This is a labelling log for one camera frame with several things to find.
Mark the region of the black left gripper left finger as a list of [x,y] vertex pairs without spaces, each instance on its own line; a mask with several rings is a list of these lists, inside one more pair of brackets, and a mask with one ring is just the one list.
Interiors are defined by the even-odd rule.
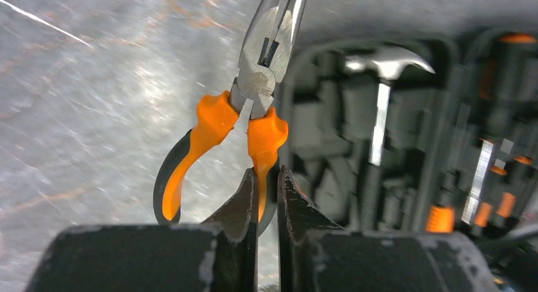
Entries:
[[60,232],[27,291],[256,291],[257,178],[202,223],[83,225]]

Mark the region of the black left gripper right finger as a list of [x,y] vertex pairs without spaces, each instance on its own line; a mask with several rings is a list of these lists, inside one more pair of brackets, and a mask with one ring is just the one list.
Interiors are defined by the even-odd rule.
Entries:
[[478,248],[460,233],[350,232],[278,177],[282,291],[497,291]]

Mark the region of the black plastic tool case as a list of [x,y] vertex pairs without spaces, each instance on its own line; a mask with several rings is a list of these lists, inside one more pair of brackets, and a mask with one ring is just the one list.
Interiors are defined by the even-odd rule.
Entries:
[[[360,199],[378,78],[373,71],[347,74],[343,66],[346,56],[388,46],[413,51],[435,73],[408,66],[393,83],[374,230],[426,230],[430,208],[437,205],[454,208],[453,231],[477,239],[507,234],[537,197],[536,32],[489,29],[462,43],[426,36],[305,48],[289,66],[279,109],[290,127],[280,157],[300,191],[332,221],[362,230]],[[527,156],[533,171],[513,216],[498,216],[498,205],[487,226],[476,230],[461,216],[482,140],[495,144],[491,167],[508,175],[508,163]]]

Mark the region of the small orange black screwdriver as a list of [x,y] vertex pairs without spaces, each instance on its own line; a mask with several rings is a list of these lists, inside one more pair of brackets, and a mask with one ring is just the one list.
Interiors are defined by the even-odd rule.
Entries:
[[473,181],[461,216],[461,220],[467,225],[472,225],[477,214],[485,179],[492,165],[494,149],[495,144],[492,141],[482,140],[482,147],[473,175]]

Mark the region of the steel claw hammer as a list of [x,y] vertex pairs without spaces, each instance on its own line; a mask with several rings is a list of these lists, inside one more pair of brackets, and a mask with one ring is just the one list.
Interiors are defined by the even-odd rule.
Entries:
[[372,129],[369,150],[369,165],[360,199],[360,228],[374,230],[377,223],[377,205],[381,195],[382,169],[381,161],[384,150],[386,118],[393,83],[400,78],[404,69],[415,66],[426,72],[435,70],[423,57],[399,46],[388,46],[366,55],[350,55],[345,57],[343,70],[347,74],[373,71],[378,78],[376,119]]

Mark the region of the orange handle pliers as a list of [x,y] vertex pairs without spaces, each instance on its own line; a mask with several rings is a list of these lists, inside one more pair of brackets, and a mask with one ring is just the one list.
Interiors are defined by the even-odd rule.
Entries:
[[263,232],[276,209],[279,148],[289,127],[273,106],[273,93],[284,79],[306,0],[261,0],[244,36],[239,72],[229,90],[203,96],[197,124],[170,150],[154,185],[153,210],[161,225],[180,220],[181,193],[189,168],[233,130],[246,101],[253,105],[247,127],[247,151],[258,180],[258,226]]

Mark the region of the large orange handle screwdriver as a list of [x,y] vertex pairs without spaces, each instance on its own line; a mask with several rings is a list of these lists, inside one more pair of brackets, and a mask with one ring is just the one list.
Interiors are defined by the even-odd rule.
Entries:
[[428,232],[452,232],[454,229],[454,208],[434,205],[430,208],[426,222]]

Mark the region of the thin orange black screwdriver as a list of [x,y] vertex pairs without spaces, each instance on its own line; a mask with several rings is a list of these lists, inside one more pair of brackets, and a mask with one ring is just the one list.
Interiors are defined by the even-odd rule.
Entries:
[[482,230],[487,226],[490,217],[501,201],[506,175],[507,171],[501,167],[492,166],[489,169],[480,195],[480,204],[474,217],[474,229]]

